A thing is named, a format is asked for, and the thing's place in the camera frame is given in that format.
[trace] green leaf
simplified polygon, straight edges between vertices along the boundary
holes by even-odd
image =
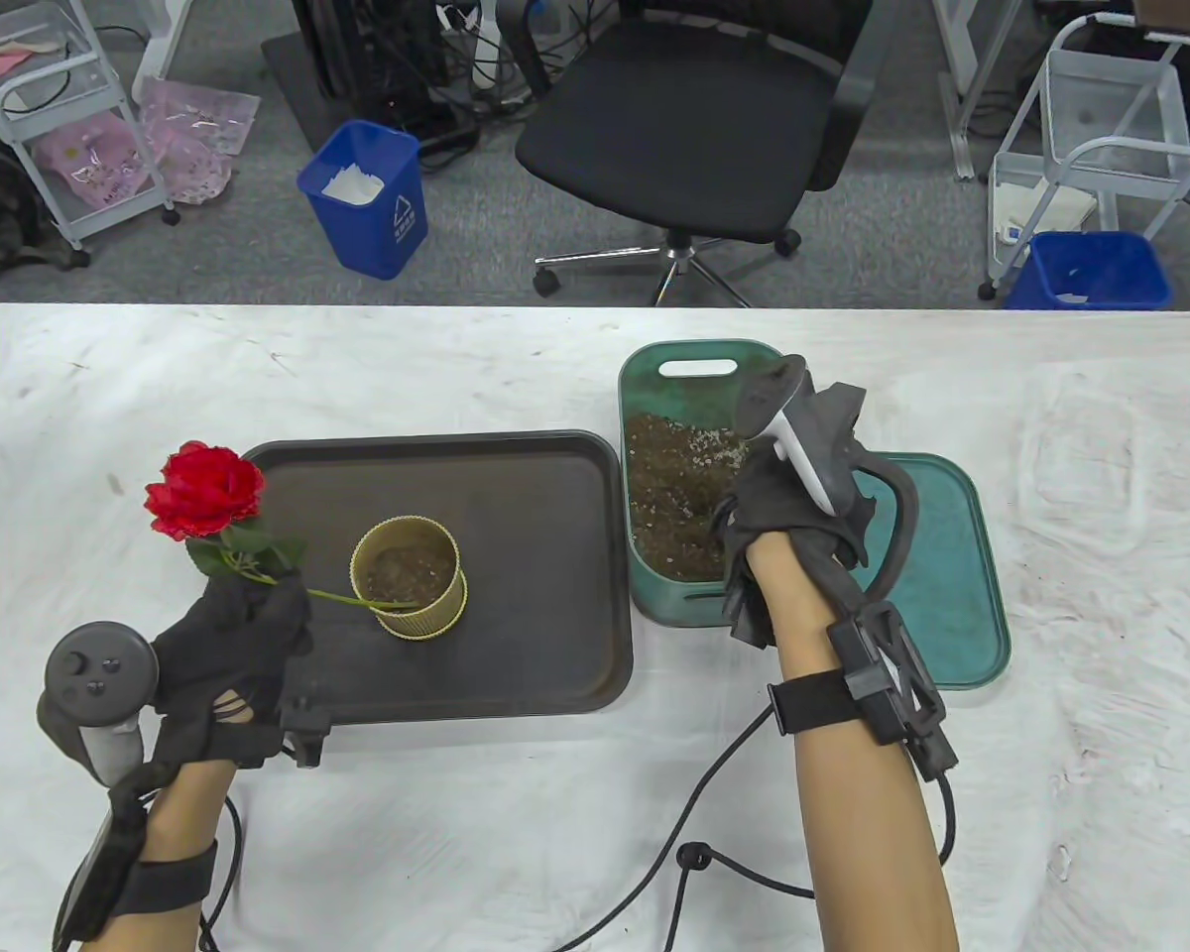
[[[188,538],[186,552],[202,575],[228,575],[233,571],[224,560],[224,552],[217,544],[206,543],[200,538]]]
[[[301,538],[281,538],[270,545],[270,549],[281,559],[283,568],[296,569],[305,562],[305,550],[308,549],[308,544]]]
[[[256,530],[256,527],[250,527],[245,522],[237,522],[237,525],[228,526],[226,531],[220,533],[220,543],[224,543],[224,547],[233,550],[233,552],[255,555],[269,549],[274,544],[274,537],[264,530]]]

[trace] white metal cart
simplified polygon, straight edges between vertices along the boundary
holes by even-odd
[[[1172,58],[1183,45],[1190,45],[1190,36],[1147,32],[1147,39],[1167,45],[1157,61],[1065,49],[1067,37],[1091,23],[1138,26],[1129,14],[1086,14],[1072,20],[1054,38],[1039,76],[992,159],[988,184],[988,281],[978,289],[978,298],[984,301],[996,298],[1000,284],[1021,263],[1040,218],[1059,189],[1096,194],[1102,231],[1120,228],[1117,195],[1161,202],[1146,228],[1147,239],[1158,233],[1189,194],[1190,130]],[[1044,155],[1014,152],[1014,140],[1036,100]],[[1048,187],[1034,213],[1016,243],[1004,244],[997,231],[997,189],[1004,184],[1035,188],[1042,177]]]
[[[163,174],[129,105],[119,75],[106,60],[83,0],[69,0],[70,13],[51,0],[20,6],[0,14],[0,50],[10,44],[35,51],[0,76],[0,139],[14,150],[55,219],[77,253],[83,239],[143,212],[163,206],[163,220],[180,221]],[[46,178],[27,149],[38,137],[101,112],[119,109],[132,131],[148,181],[127,199],[93,209],[56,176]]]

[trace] pink plastic bag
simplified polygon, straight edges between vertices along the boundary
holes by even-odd
[[[215,199],[230,182],[232,163],[228,156],[217,155],[196,139],[182,134],[162,123],[145,127],[155,154],[159,156],[158,170],[168,182],[174,202],[202,205]]]
[[[36,164],[58,173],[92,208],[132,199],[150,178],[127,124],[109,112],[49,132],[36,144]]]
[[[218,155],[238,155],[248,140],[259,96],[243,92],[206,89],[187,82],[151,80],[145,87],[142,121],[152,123],[193,137]]]

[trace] hand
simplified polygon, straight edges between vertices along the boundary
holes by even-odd
[[[771,440],[751,444],[732,495],[716,513],[735,638],[758,647],[772,644],[766,599],[802,589],[800,565],[808,557],[835,558],[846,570],[866,565],[864,534],[875,511],[871,499],[858,496],[845,516],[825,515]],[[769,536],[776,536],[774,544]],[[765,540],[754,547],[759,539]],[[795,557],[800,565],[794,565]]]
[[[211,577],[186,616],[155,639],[155,710],[164,715],[155,760],[232,759],[213,743],[227,734],[219,724],[277,724],[288,658],[313,649],[309,615],[298,575],[276,585]]]
[[[807,494],[794,466],[776,455],[771,440],[750,445],[749,457],[735,475],[732,495],[719,507],[722,547],[728,563],[744,559],[749,545],[768,532],[787,532],[794,551],[806,545],[827,551],[847,570],[868,565],[864,534],[877,503],[854,500],[844,516],[825,515]]]

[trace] black office chair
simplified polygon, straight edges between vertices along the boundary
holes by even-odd
[[[549,298],[559,289],[551,268],[664,255],[653,306],[696,271],[750,307],[696,251],[737,240],[795,252],[802,237],[789,219],[804,192],[837,182],[900,0],[618,0],[621,21],[555,86],[528,35],[536,2],[496,5],[540,100],[516,158],[541,181],[666,234],[663,248],[536,258],[532,286]]]

